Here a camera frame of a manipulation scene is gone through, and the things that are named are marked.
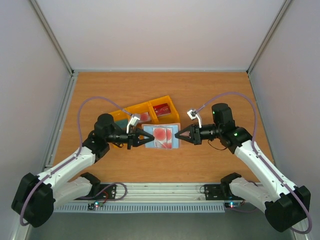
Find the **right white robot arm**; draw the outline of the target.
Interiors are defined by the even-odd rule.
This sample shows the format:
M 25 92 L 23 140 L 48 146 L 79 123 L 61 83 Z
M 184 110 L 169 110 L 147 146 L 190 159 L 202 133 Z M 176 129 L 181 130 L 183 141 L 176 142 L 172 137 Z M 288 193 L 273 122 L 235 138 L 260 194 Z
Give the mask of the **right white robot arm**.
M 262 211 L 268 223 L 278 232 L 284 232 L 308 219 L 311 192 L 304 185 L 297 186 L 285 177 L 261 151 L 253 136 L 236 126 L 232 110 L 226 103 L 211 107 L 213 123 L 191 124 L 175 134 L 179 140 L 200 145 L 204 140 L 218 139 L 232 154 L 254 173 L 261 187 L 231 173 L 220 181 L 225 198 L 239 197 Z

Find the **white pink-circle card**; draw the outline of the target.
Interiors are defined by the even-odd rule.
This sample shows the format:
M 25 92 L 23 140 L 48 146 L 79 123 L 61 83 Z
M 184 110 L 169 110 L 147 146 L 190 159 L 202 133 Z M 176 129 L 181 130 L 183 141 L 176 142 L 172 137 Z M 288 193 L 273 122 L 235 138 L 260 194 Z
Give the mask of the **white pink-circle card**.
M 164 127 L 154 127 L 152 134 L 154 136 L 154 146 L 156 148 L 165 148 L 163 143 L 166 142 L 166 129 Z

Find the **pink leather card holder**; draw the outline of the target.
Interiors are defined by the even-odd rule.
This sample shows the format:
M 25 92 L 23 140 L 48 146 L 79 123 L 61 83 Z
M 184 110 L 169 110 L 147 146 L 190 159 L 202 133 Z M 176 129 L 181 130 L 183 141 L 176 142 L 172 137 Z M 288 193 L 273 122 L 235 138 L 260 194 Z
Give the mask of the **pink leather card holder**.
M 175 137 L 175 134 L 181 130 L 180 123 L 143 124 L 142 129 L 154 136 L 153 141 L 144 145 L 148 149 L 173 150 L 180 147 L 180 140 Z

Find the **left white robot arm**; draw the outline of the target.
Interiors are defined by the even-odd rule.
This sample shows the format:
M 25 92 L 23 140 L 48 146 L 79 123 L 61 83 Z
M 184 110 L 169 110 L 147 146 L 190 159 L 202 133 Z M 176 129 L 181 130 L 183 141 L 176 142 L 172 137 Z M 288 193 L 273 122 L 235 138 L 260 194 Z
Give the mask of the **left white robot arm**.
M 118 147 L 125 144 L 131 149 L 152 142 L 155 139 L 152 134 L 136 127 L 139 120 L 140 116 L 133 114 L 126 129 L 122 129 L 112 115 L 101 114 L 93 131 L 69 157 L 37 175 L 29 172 L 23 176 L 11 204 L 19 214 L 20 225 L 40 227 L 57 207 L 86 196 L 96 199 L 101 193 L 99 184 L 83 176 L 74 181 L 71 178 L 104 157 L 110 144 Z

